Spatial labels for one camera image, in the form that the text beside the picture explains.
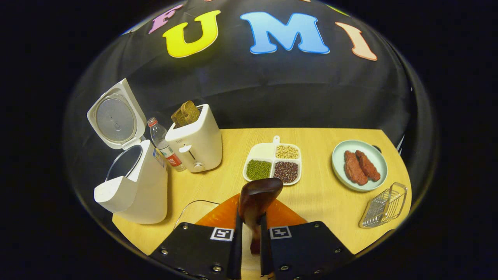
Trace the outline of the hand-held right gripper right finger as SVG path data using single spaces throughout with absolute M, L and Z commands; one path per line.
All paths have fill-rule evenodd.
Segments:
M 308 222 L 279 200 L 260 229 L 261 274 L 270 280 L 327 280 L 354 259 L 324 222 Z

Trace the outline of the green mung beans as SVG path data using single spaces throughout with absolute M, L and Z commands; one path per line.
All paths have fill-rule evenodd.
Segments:
M 254 159 L 247 163 L 246 176 L 249 180 L 259 180 L 270 177 L 272 163 L 268 161 L 256 161 Z

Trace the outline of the pale green plate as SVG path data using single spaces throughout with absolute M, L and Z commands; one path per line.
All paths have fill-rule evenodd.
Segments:
M 380 174 L 380 179 L 376 182 L 369 180 L 365 185 L 359 185 L 348 179 L 345 171 L 345 152 L 350 151 L 354 153 L 355 151 L 361 151 L 368 159 L 373 163 L 375 168 Z M 373 145 L 360 140 L 345 140 L 340 142 L 333 150 L 331 154 L 331 163 L 333 166 L 334 173 L 338 179 L 348 188 L 356 190 L 359 192 L 369 192 L 379 188 L 387 178 L 388 166 L 384 156 L 381 152 L 376 149 Z

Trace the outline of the brown toast slice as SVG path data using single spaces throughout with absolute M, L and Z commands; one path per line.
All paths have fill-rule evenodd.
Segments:
M 186 115 L 183 113 L 182 108 L 178 108 L 172 115 L 171 119 L 175 124 L 175 128 L 181 128 L 182 126 L 188 125 L 186 120 Z
M 188 100 L 181 105 L 180 112 L 184 118 L 185 125 L 196 122 L 200 116 L 199 109 L 191 100 Z

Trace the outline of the yellow soybeans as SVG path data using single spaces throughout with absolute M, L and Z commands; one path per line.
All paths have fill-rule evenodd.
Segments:
M 299 149 L 291 145 L 278 145 L 275 150 L 276 158 L 297 159 L 299 156 Z

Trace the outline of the wire chopstick holder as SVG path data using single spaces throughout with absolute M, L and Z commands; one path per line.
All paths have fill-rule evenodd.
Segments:
M 368 202 L 359 221 L 359 227 L 365 229 L 379 227 L 398 218 L 404 209 L 408 192 L 407 186 L 398 182 L 393 183 Z

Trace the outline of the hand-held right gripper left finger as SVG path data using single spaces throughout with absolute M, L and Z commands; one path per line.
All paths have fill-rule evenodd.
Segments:
M 178 273 L 178 280 L 240 280 L 239 197 L 240 194 L 233 195 L 197 222 L 178 224 L 151 258 Z

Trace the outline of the clear rectangular tray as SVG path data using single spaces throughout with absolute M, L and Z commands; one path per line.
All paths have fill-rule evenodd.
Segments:
M 211 210 L 215 209 L 219 203 L 212 202 L 208 200 L 194 200 L 193 202 L 188 203 L 183 210 L 181 211 L 178 219 L 175 222 L 173 229 L 175 229 L 178 225 L 183 222 L 194 224 L 206 214 L 208 214 Z

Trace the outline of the white toaster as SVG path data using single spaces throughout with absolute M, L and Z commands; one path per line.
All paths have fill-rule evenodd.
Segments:
M 180 128 L 173 124 L 165 140 L 191 173 L 217 168 L 222 161 L 222 134 L 210 106 L 197 106 L 197 121 Z

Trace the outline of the white divided grain tray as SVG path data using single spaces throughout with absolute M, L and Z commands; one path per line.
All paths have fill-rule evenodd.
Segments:
M 299 149 L 300 156 L 297 159 L 290 159 L 290 158 L 276 158 L 275 157 L 275 150 L 278 145 L 291 145 Z M 246 181 L 251 181 L 247 178 L 245 172 L 247 168 L 247 163 L 250 160 L 256 160 L 256 161 L 268 161 L 272 163 L 272 168 L 270 172 L 270 178 L 274 177 L 274 165 L 278 161 L 288 161 L 288 162 L 295 162 L 299 165 L 299 175 L 298 178 L 292 182 L 292 183 L 284 183 L 285 186 L 291 186 L 295 183 L 297 183 L 301 179 L 301 174 L 302 174 L 302 154 L 301 150 L 299 147 L 296 145 L 292 145 L 289 143 L 281 143 L 281 138 L 279 135 L 274 136 L 273 142 L 267 142 L 267 143 L 258 143 L 254 145 L 251 150 L 249 151 L 249 154 L 247 155 L 247 159 L 245 160 L 244 163 L 244 168 L 242 170 L 242 175 Z

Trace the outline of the clear water bottle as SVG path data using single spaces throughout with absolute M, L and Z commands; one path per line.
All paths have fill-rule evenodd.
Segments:
M 179 157 L 176 156 L 173 149 L 165 139 L 167 134 L 167 129 L 162 126 L 156 117 L 151 117 L 147 120 L 148 127 L 151 131 L 151 140 L 153 141 L 155 147 L 163 154 L 167 163 L 171 165 L 174 170 L 182 172 L 186 170 L 185 165 L 180 161 Z

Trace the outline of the dark wooden spoon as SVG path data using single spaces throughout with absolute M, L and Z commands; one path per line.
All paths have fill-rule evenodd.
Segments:
M 260 254 L 261 219 L 282 189 L 283 182 L 279 178 L 253 180 L 242 187 L 238 215 L 242 223 L 251 230 L 250 252 L 252 255 Z

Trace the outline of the white rice cooker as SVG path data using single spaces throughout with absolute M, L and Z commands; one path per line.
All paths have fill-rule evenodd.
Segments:
M 94 189 L 95 202 L 130 222 L 163 221 L 168 210 L 167 163 L 144 136 L 147 120 L 127 80 L 102 94 L 87 119 L 108 147 L 121 151 Z

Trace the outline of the dark red beans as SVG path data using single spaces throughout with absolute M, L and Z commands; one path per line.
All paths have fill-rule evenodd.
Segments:
M 278 161 L 274 165 L 274 177 L 283 183 L 294 182 L 299 175 L 299 165 L 295 162 Z

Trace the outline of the reddish brown meat piece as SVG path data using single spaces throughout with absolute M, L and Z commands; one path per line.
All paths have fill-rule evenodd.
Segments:
M 359 160 L 356 158 L 356 155 L 350 151 L 344 152 L 345 158 L 345 173 L 347 178 L 353 183 L 359 184 L 360 186 L 364 186 L 368 183 L 368 177 L 364 174 L 363 170 L 360 167 Z
M 379 181 L 381 175 L 374 164 L 368 159 L 366 154 L 360 150 L 356 150 L 354 154 L 359 161 L 359 166 L 364 175 L 366 175 L 366 177 L 368 177 L 368 179 L 372 180 L 373 182 Z

